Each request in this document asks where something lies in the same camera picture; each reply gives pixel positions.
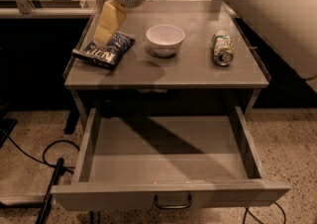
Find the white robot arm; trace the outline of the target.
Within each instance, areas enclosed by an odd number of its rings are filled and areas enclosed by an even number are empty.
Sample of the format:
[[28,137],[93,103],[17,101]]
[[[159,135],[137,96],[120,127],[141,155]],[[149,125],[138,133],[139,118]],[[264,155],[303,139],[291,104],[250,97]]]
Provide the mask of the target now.
[[[93,41],[109,42],[126,18],[126,9],[146,0],[108,0]],[[311,87],[317,76],[317,0],[222,0]]]

